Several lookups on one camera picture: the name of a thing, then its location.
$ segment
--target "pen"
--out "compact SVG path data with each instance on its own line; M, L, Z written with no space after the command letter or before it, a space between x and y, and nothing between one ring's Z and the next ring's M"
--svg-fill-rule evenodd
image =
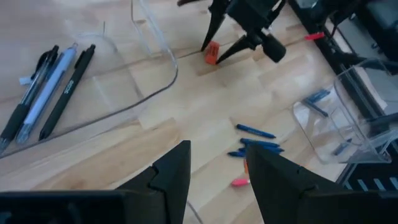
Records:
M86 71L90 60L93 57L94 51L95 45L92 44L87 50L84 50L80 54L79 59L75 64L75 72L73 72L73 75L70 78L67 86L63 90L62 95L58 99L57 104L54 106L54 109L51 111L49 118L46 120L42 130L40 131L39 141L48 138L51 132L54 130L58 120L60 119L65 107L70 100L70 97L75 91L77 84L79 84L81 77Z
M0 135L0 153L5 150L10 142L15 138L17 132L22 125L26 115L29 112L30 106L36 95L38 94L40 87L42 86L47 74L49 73L51 67L55 63L58 56L59 47L55 45L52 50L44 52L39 59L36 66L36 71L32 76L33 80L29 88L26 90L21 102L17 105L14 112L3 132Z
M43 112L46 103L48 102L59 81L61 80L62 75L66 72L70 63L72 62L76 54L76 48L77 44L74 43L71 47L67 48L61 53L60 57L57 60L57 63L54 65L53 72L50 75L47 84L44 86L41 94L37 98L32 109L29 111L24 120L24 124L22 125L21 130L17 135L18 144L26 142L30 132L34 127L34 124L36 123L40 114Z

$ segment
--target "wood grain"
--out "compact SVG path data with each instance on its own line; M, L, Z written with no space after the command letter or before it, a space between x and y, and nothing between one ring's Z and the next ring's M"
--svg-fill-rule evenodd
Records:
M134 8L134 18L148 37L145 40L155 55L151 59L142 56L146 50L137 47L138 39L127 29L131 28L129 1L90 2L67 4L84 7L89 12L86 19L94 24L106 21L106 33L115 40L119 53L98 54L98 66L103 69L109 63L109 70L93 72L81 83L79 88L86 98L71 101L79 119L137 101L139 94L129 97L130 79L142 96L147 96L168 84L174 75L167 59L159 54L160 46L149 37L150 27L142 12ZM177 57L179 77L175 85L138 108L1 159L0 190L114 189L179 141L189 139L192 176L188 199L204 223L263 223L252 188L230 186L233 179L245 174L242 160L226 153L241 147L240 138L260 139L235 130L238 123L274 133L277 138L273 141L285 149L282 156L327 179L337 179L344 165L319 162L292 112L296 101L331 84L335 75L315 44L303 41L306 31L290 7L285 6L272 30L287 46L287 55L280 63L265 57L259 47L212 66L198 51L210 21L209 1L177 7L171 0L148 0L147 5ZM221 44L220 53L243 34L227 19L215 37ZM119 59L127 66L118 67ZM103 107L95 106L99 100L92 94L98 91L95 82L109 95L108 100L101 99L108 102ZM10 113L22 89L0 98L1 114ZM0 116L0 122L6 120ZM185 223L197 220L189 214Z

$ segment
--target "white pen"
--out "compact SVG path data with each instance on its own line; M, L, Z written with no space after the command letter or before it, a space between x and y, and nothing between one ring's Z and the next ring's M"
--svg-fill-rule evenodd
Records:
M62 52L60 58L57 60L58 63L54 65L54 70L50 74L50 78L46 85L44 86L42 92L34 103L33 107L30 109L28 115L24 120L24 124L21 127L17 135L17 143L23 144L28 139L30 132L33 130L33 127L38 120L40 114L43 112L45 105L48 100L52 96L52 93L58 86L59 81L61 80L63 74L68 70L69 65L71 64L73 58L76 55L77 44L74 43L71 47L67 48Z

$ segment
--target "pen clip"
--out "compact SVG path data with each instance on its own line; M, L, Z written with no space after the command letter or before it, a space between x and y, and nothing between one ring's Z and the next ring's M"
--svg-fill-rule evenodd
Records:
M84 54L86 54L86 51L85 51L85 50L81 52L79 58L77 59L76 64L75 64L75 69L79 66L79 63L80 63L80 61L81 61L81 58L83 58Z
M39 61L37 62L37 65L36 65L36 70L30 77L31 80L33 80L35 78L37 71L39 71L39 69L43 65L43 63L48 59L48 57L50 56L50 52L51 52L51 50L46 51L40 56Z

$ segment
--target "blue marker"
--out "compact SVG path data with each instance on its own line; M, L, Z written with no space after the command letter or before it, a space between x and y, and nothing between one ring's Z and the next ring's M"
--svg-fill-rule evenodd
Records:
M250 127L245 126L243 124L237 124L236 128L239 129L239 130L242 130L242 131L249 132L251 134L255 134L255 135L258 135L258 136L265 137L265 138L271 138L271 139L276 138L276 136L271 134L271 133L267 133L265 131L260 131L260 130L254 129L254 128L250 128Z
M253 139L247 139L247 138L241 138L241 143L243 143L243 144L259 144L259 145L268 146L268 147L279 147L278 144L273 143L273 142L257 141L257 140L253 140Z
M274 152L276 154L280 154L281 152L284 152L284 150L281 148L267 147L267 146L263 146L262 148L265 150L270 150L271 152ZM239 148L238 151L246 153L246 147Z
M319 108L317 105L315 105L314 103L312 103L309 99L304 99L302 101L303 104L307 105L309 108L312 108L314 110L316 110L317 112L319 112L320 114L322 114L322 116L324 117L329 117L329 114L326 113L325 111L323 111L321 108Z
M245 158L246 157L246 153L245 152L229 152L227 154L229 156L238 157L238 158Z
M340 153L342 153L351 143L353 139L349 139L346 142L341 143L333 152L332 154L335 156L338 156Z

